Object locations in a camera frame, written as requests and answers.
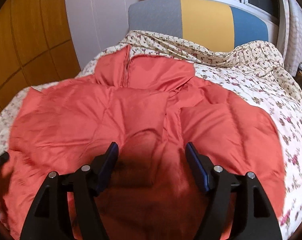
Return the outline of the grey yellow blue headboard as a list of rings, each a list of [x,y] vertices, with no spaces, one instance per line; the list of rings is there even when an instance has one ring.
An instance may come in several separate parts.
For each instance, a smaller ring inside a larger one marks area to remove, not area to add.
[[[242,44],[268,41],[266,23],[242,9],[210,0],[144,0],[128,9],[129,29],[151,31],[229,52]]]

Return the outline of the orange red puffer jacket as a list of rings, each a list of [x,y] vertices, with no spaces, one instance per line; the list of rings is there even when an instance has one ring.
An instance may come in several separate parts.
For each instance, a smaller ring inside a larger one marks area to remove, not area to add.
[[[185,146],[235,174],[253,171],[281,216],[284,162],[276,125],[261,108],[195,76],[194,66],[162,56],[100,57],[94,74],[30,89],[10,130],[0,172],[4,222],[19,239],[50,171],[66,174],[103,154],[120,156],[96,198],[111,239],[192,239],[207,199],[192,178]]]

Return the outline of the brown wooden wardrobe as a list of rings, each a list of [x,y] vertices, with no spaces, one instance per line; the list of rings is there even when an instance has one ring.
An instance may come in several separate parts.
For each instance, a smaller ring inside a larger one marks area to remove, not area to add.
[[[0,112],[23,88],[80,71],[65,0],[6,0],[0,8]]]

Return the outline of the floral white bed quilt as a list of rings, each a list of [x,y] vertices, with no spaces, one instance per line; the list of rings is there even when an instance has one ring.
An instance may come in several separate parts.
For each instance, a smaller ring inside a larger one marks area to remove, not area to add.
[[[215,53],[182,38],[131,31],[119,44],[99,53],[73,79],[94,74],[100,57],[126,46],[130,46],[131,56],[162,56],[191,63],[196,77],[230,90],[271,117],[277,128],[285,172],[284,206],[281,216],[276,217],[282,238],[288,239],[302,222],[302,91],[284,69],[278,49],[269,42],[253,41],[227,53]],[[9,153],[10,130],[29,90],[41,91],[60,82],[25,88],[5,107],[0,113],[0,153]],[[0,223],[12,237],[3,220],[5,210],[0,196]]]

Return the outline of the floral right curtain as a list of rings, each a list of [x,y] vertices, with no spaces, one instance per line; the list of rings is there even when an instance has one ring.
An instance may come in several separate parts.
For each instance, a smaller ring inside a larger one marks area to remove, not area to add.
[[[282,53],[284,68],[295,76],[302,54],[302,8],[296,0],[279,0],[277,48]]]

